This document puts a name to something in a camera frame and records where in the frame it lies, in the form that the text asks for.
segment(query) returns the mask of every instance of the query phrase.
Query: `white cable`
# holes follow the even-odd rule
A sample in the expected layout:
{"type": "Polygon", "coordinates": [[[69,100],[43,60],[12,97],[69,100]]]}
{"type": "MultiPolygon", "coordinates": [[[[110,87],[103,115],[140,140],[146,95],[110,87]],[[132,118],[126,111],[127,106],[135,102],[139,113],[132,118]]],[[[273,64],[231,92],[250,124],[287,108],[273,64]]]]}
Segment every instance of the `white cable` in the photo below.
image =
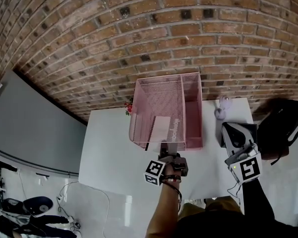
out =
{"type": "Polygon", "coordinates": [[[23,182],[22,182],[22,178],[21,178],[21,172],[19,172],[19,177],[20,177],[20,181],[21,181],[21,185],[22,185],[22,190],[23,190],[24,197],[25,197],[25,199],[27,199],[27,197],[25,195],[24,187],[23,187],[23,182]]]}
{"type": "MultiPolygon", "coordinates": [[[[61,193],[61,191],[62,191],[66,186],[68,186],[67,191],[66,191],[66,193],[65,193],[65,195],[64,195],[64,198],[67,197],[67,192],[68,192],[69,187],[70,187],[70,185],[71,185],[72,183],[78,183],[78,182],[77,182],[77,181],[72,181],[72,182],[70,182],[70,183],[64,185],[63,188],[60,190],[60,193],[61,193]]],[[[103,236],[104,236],[104,238],[106,238],[104,231],[105,231],[105,227],[106,227],[106,223],[107,223],[107,219],[108,219],[108,213],[109,213],[109,209],[110,209],[110,200],[109,200],[109,197],[108,197],[108,195],[107,195],[105,192],[103,192],[103,191],[100,190],[100,189],[96,189],[96,188],[93,188],[93,187],[91,187],[91,186],[87,186],[87,187],[89,187],[89,188],[91,188],[91,189],[93,189],[93,190],[96,190],[96,191],[100,191],[101,193],[103,193],[103,194],[107,197],[107,200],[108,200],[108,208],[107,208],[106,219],[105,219],[105,223],[104,223],[104,227],[103,227],[103,236]]]]}
{"type": "Polygon", "coordinates": [[[105,230],[105,226],[106,226],[106,223],[107,223],[107,218],[108,218],[108,213],[109,213],[109,208],[110,208],[110,200],[109,200],[108,195],[106,193],[104,193],[102,190],[96,189],[96,188],[93,188],[93,187],[90,187],[90,188],[92,188],[93,190],[102,192],[103,194],[105,194],[105,196],[107,197],[107,200],[108,200],[108,209],[107,209],[106,219],[105,219],[105,223],[104,223],[104,227],[103,227],[103,236],[104,236],[104,238],[106,238],[106,236],[104,234],[104,230],[105,230]]]}

